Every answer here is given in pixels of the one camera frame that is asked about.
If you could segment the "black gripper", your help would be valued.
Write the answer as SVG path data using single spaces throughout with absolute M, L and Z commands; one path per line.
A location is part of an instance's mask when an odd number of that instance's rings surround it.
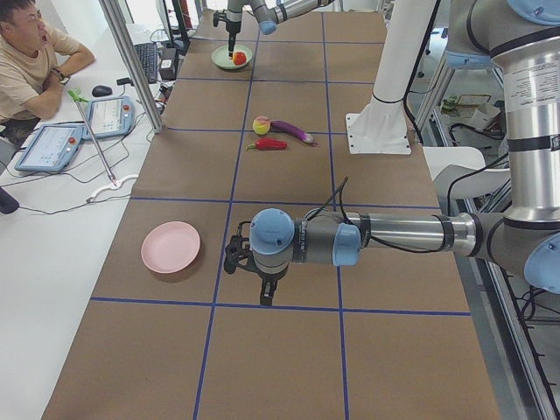
M 262 279 L 260 305 L 273 305 L 277 282 L 285 276 L 289 261 L 283 258 L 257 257 L 255 266 Z
M 228 32 L 228 57 L 233 58 L 235 53 L 236 36 L 241 31 L 241 12 L 239 10 L 227 9 L 226 11 L 226 28 Z

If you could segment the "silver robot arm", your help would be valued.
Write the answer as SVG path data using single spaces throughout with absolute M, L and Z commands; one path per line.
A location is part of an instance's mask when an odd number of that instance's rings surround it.
M 269 8 L 262 0 L 229 0 L 225 10 L 216 11 L 213 14 L 213 26 L 217 27 L 219 22 L 225 23 L 228 34 L 227 53 L 228 57 L 232 59 L 235 53 L 236 37 L 242 29 L 242 14 L 245 6 L 249 6 L 260 32 L 270 35 L 281 23 L 326 7 L 331 3 L 332 1 L 323 0 L 289 0 L 277 1 L 275 7 Z
M 511 186 L 502 213 L 402 217 L 312 209 L 300 219 L 269 208 L 251 221 L 227 272 L 262 280 L 271 305 L 291 263 L 350 266 L 360 252 L 386 247 L 412 254 L 451 251 L 495 263 L 529 284 L 559 290 L 559 4 L 454 1 L 446 58 L 454 68 L 496 66 L 503 76 Z

